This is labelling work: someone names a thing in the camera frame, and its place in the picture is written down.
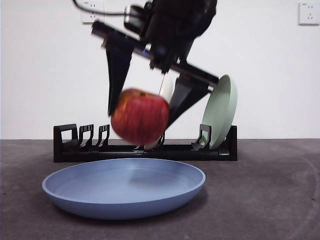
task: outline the cable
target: cable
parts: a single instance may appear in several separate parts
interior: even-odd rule
[[[92,11],[92,9],[85,8],[83,6],[80,6],[77,3],[77,0],[72,0],[74,5],[81,9],[82,11],[88,12],[88,13],[95,13],[98,15],[106,15],[106,16],[131,16],[131,17],[138,17],[137,15],[131,14],[131,13],[125,13],[125,12],[105,12],[105,11]]]

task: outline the red apple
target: red apple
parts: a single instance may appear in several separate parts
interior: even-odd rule
[[[163,97],[130,88],[122,91],[111,125],[127,142],[146,145],[161,137],[168,124],[169,111]]]

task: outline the wall outlet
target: wall outlet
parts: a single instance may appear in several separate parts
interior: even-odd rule
[[[299,3],[299,25],[320,24],[320,1]]]
[[[90,0],[84,0],[83,6],[86,9],[92,10],[92,12],[86,12],[83,11],[81,13],[81,20],[83,24],[92,24],[96,20],[100,20],[101,22],[105,21],[105,18],[103,15],[95,14],[94,11],[103,12],[105,10],[105,2],[103,0],[100,1],[90,1]]]

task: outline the light green plate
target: light green plate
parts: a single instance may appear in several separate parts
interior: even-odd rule
[[[213,89],[202,118],[202,124],[211,126],[210,150],[217,149],[225,140],[234,120],[237,107],[237,86],[229,75],[220,78]],[[204,144],[208,135],[204,132],[200,144]]]

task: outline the dish rack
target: dish rack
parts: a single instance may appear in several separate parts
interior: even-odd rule
[[[71,140],[63,141],[62,132],[71,131]],[[84,141],[84,133],[90,132],[89,139]],[[206,132],[207,141],[200,144],[200,140]],[[220,147],[210,150],[212,128],[209,125],[199,126],[199,137],[195,142],[182,143],[181,139],[171,139],[175,143],[165,141],[165,134],[158,142],[158,147],[152,150],[144,150],[143,146],[130,144],[111,144],[109,139],[110,125],[99,127],[97,143],[93,144],[94,125],[79,127],[79,137],[76,124],[66,124],[53,127],[53,162],[93,162],[106,159],[121,158],[152,158],[167,159],[173,161],[237,161],[237,126],[232,125],[225,140]]]

